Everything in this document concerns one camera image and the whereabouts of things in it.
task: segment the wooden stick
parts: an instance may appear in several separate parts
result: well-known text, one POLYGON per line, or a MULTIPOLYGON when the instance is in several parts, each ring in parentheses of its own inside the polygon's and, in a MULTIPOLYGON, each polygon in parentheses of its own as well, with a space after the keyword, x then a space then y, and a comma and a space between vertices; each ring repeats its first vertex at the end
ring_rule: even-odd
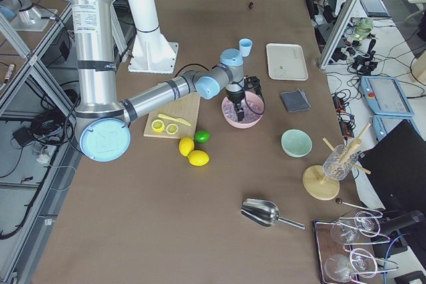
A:
MULTIPOLYGON (((327 140, 327 138, 322 138, 322 140, 324 141, 325 144, 327 144, 327 146, 329 147, 329 149, 331 151, 334 151, 334 147, 331 145, 331 143, 329 142, 329 140, 327 140)), ((366 174, 371 174, 371 171, 363 168, 362 166, 358 166, 357 164, 354 164, 353 166, 355 166, 359 171, 362 171, 366 174)))
POLYGON ((357 136, 357 139, 361 139, 362 136, 364 135, 364 133, 367 132, 367 130, 369 129, 370 126, 371 126, 371 124, 367 123, 367 125, 364 127, 364 129, 362 129, 361 133, 359 133, 359 135, 357 136))

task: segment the laptop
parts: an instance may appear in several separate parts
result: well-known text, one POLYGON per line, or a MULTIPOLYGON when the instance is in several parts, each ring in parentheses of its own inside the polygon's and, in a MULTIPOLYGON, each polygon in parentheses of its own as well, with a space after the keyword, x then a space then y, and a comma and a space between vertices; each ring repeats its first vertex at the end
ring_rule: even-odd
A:
POLYGON ((360 0, 360 2, 368 17, 391 17, 382 0, 360 0))

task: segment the blue cable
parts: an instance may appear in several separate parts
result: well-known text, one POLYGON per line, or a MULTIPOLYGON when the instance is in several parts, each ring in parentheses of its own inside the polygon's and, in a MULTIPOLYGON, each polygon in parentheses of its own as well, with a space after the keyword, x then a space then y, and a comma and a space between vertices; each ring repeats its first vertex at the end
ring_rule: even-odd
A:
MULTIPOLYGON (((393 246, 393 244, 400 238, 403 237, 405 234, 400 234, 398 235, 390 244, 389 247, 387 248, 386 254, 385 254, 385 263, 383 263, 383 269, 385 269, 386 266, 386 261, 389 258, 389 253, 391 252, 391 248, 393 246)), ((383 272, 383 284, 386 284, 386 272, 383 272)))

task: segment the metal scoop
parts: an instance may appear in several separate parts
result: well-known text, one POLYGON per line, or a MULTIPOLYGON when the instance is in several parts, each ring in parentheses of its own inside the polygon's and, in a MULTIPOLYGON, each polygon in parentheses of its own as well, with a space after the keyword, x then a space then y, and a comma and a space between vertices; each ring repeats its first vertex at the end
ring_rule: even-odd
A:
POLYGON ((300 229, 305 229, 304 224, 280 217, 278 206, 266 200, 244 200, 242 202, 241 214, 262 226, 273 226, 280 221, 300 229))

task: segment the lime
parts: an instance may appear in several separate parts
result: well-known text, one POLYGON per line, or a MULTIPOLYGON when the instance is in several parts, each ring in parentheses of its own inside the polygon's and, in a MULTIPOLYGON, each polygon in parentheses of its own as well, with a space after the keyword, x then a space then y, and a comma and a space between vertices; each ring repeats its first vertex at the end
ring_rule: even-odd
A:
POLYGON ((205 143, 208 141, 209 138, 210 138, 210 132, 205 130, 198 131, 194 135, 194 140, 197 141, 198 143, 205 143))
POLYGON ((194 141, 189 136, 186 136, 179 141, 179 152, 183 156, 188 156, 189 153, 194 151, 194 141))
POLYGON ((166 132, 168 134, 176 134, 179 131, 179 127, 176 123, 167 124, 166 132))
POLYGON ((188 160, 193 166, 203 166, 210 161, 210 157, 204 151, 195 150, 189 153, 188 160))
POLYGON ((164 131, 164 122, 160 119, 155 119, 151 122, 151 128, 154 132, 163 132, 164 131))

